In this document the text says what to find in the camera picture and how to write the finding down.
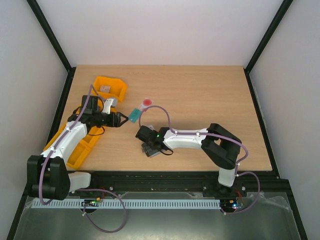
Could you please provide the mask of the pink card holder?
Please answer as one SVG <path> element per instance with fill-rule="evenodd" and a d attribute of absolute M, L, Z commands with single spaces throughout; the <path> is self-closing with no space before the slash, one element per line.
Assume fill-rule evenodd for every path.
<path fill-rule="evenodd" d="M 143 143 L 141 145 L 141 148 L 142 148 L 142 152 L 145 153 L 145 155 L 148 157 L 148 158 L 152 158 L 152 157 L 155 157 L 157 155 L 159 155 L 161 152 L 159 150 L 156 150 L 156 149 L 153 149 L 151 148 L 149 145 L 147 145 L 146 143 Z"/>

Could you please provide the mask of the teal credit card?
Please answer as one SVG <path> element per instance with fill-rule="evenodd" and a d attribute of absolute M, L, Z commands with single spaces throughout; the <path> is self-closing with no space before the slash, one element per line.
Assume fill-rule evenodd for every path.
<path fill-rule="evenodd" d="M 142 111 L 139 108 L 135 108 L 128 116 L 129 121 L 135 123 L 141 115 Z"/>

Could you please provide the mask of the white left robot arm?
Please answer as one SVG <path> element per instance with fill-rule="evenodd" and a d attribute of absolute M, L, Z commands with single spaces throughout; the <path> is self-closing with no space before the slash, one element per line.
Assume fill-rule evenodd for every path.
<path fill-rule="evenodd" d="M 66 164 L 93 127 L 119 128 L 129 120 L 123 113 L 111 110 L 114 98 L 103 101 L 102 109 L 98 108 L 99 100 L 98 96 L 83 95 L 81 105 L 72 112 L 57 139 L 40 155 L 31 155 L 27 160 L 27 193 L 42 205 L 64 200 L 69 193 L 90 185 L 90 173 L 69 173 Z"/>

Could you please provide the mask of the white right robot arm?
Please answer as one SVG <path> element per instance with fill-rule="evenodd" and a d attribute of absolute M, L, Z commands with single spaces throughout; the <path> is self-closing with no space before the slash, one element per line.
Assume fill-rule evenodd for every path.
<path fill-rule="evenodd" d="M 235 135 L 217 123 L 198 130 L 171 130 L 162 127 L 158 131 L 142 125 L 135 137 L 145 146 L 164 155 L 170 155 L 174 149 L 202 150 L 219 167 L 218 191 L 229 196 L 236 189 L 237 158 L 242 142 Z"/>

